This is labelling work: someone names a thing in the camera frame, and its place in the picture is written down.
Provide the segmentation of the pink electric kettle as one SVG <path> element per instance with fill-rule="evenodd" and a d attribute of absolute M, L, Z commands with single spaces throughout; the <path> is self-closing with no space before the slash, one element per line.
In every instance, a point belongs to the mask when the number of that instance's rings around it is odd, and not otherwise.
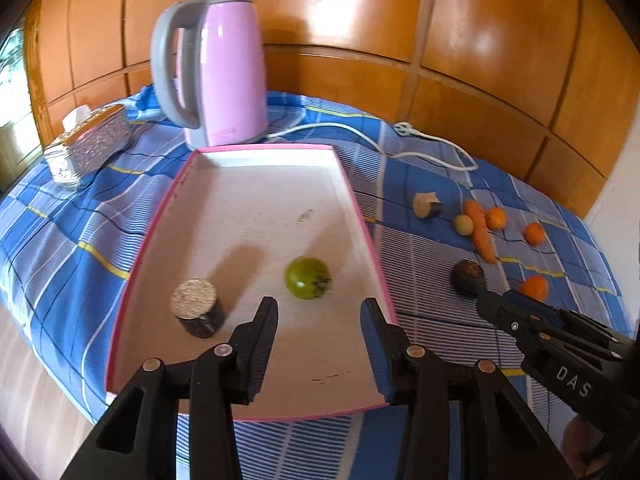
<path fill-rule="evenodd" d="M 192 150 L 252 142 L 268 129 L 264 44 L 250 0 L 186 0 L 158 17 L 157 101 Z"/>

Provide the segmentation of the orange tangerine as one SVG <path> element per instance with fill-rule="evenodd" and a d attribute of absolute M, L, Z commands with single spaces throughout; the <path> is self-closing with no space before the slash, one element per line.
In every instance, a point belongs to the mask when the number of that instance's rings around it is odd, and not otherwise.
<path fill-rule="evenodd" d="M 523 231 L 523 236 L 530 246 L 539 246 L 546 240 L 546 232 L 538 222 L 529 223 Z"/>

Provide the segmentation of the dark brown round fruit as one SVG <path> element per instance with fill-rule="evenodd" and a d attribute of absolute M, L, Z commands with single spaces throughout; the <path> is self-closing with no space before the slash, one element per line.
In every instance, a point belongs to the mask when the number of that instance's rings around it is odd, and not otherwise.
<path fill-rule="evenodd" d="M 451 269 L 449 275 L 451 287 L 461 296 L 477 299 L 486 289 L 484 270 L 476 262 L 460 260 Z"/>

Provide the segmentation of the orange carrot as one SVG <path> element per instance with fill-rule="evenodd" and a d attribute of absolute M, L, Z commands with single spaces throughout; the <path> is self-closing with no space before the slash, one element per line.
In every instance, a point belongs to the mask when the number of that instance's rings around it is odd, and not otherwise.
<path fill-rule="evenodd" d="M 464 203 L 463 212 L 472 220 L 474 230 L 471 238 L 476 251 L 484 261 L 495 264 L 497 256 L 488 232 L 485 211 L 482 205 L 476 200 L 467 200 Z"/>

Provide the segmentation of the green tomato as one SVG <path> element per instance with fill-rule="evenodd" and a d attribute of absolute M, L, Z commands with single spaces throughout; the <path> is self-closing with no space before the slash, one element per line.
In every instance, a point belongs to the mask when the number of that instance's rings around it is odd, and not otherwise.
<path fill-rule="evenodd" d="M 284 282 L 288 291 L 301 300 L 322 297 L 331 285 L 328 266 L 314 257 L 298 257 L 286 267 Z"/>

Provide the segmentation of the small cut yam piece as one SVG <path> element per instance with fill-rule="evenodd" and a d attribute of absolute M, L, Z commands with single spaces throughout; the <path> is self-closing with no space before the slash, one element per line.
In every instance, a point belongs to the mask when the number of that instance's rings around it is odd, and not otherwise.
<path fill-rule="evenodd" d="M 416 218 L 431 219 L 442 213 L 442 202 L 435 192 L 416 193 L 412 200 L 412 210 Z"/>

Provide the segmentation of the yellow-orange tangerine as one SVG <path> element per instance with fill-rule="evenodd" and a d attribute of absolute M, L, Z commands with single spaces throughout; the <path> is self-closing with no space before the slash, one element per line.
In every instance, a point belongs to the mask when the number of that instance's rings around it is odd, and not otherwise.
<path fill-rule="evenodd" d="M 506 228 L 508 216 L 500 207 L 491 207 L 485 214 L 486 226 L 491 231 L 500 231 Z"/>

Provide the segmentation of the silver tissue box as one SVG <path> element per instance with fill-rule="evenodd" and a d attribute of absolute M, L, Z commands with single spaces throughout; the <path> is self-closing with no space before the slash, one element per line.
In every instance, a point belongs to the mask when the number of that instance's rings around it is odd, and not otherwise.
<path fill-rule="evenodd" d="M 64 188 L 84 188 L 96 173 L 131 142 L 132 127 L 122 104 L 94 110 L 43 153 L 52 180 Z"/>

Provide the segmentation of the dark cut yam cylinder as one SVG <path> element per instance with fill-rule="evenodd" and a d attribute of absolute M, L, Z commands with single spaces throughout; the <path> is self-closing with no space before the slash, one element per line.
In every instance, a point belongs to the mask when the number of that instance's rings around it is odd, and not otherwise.
<path fill-rule="evenodd" d="M 205 278 L 190 278 L 170 296 L 170 310 L 192 336 L 213 337 L 224 325 L 226 315 L 214 285 Z"/>

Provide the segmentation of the large orange with stem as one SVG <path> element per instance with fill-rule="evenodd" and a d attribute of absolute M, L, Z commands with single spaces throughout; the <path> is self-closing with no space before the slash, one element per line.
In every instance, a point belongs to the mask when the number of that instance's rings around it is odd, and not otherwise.
<path fill-rule="evenodd" d="M 521 282 L 518 291 L 540 302 L 545 302 L 549 295 L 548 281 L 543 275 L 532 275 Z"/>

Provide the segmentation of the wooden glass door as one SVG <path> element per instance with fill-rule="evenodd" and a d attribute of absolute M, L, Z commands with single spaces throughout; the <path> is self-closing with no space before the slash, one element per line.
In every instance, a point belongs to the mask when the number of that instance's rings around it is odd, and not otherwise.
<path fill-rule="evenodd" d="M 1 193 L 41 156 L 42 147 L 32 114 L 24 60 L 24 18 L 1 47 L 0 185 Z"/>

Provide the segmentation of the pink rimmed white tray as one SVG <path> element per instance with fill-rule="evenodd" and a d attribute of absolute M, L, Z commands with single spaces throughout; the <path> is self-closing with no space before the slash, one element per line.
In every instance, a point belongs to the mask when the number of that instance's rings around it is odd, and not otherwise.
<path fill-rule="evenodd" d="M 329 268 L 314 300 L 294 297 L 284 274 L 298 257 Z M 190 278 L 216 288 L 226 318 L 209 338 L 190 335 L 170 296 Z M 380 408 L 360 330 L 373 298 L 392 320 L 378 256 L 334 148 L 321 144 L 223 146 L 196 151 L 146 233 L 117 312 L 105 388 L 119 393 L 149 358 L 189 361 L 227 341 L 272 297 L 279 322 L 262 388 L 239 420 L 301 420 Z"/>

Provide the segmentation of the yellow-green round fruit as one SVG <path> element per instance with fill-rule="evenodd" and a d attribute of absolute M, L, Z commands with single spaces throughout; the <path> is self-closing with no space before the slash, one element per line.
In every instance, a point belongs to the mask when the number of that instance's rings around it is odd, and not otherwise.
<path fill-rule="evenodd" d="M 474 232 L 474 222 L 467 214 L 458 214 L 455 216 L 452 225 L 457 234 L 463 237 L 469 237 Z"/>

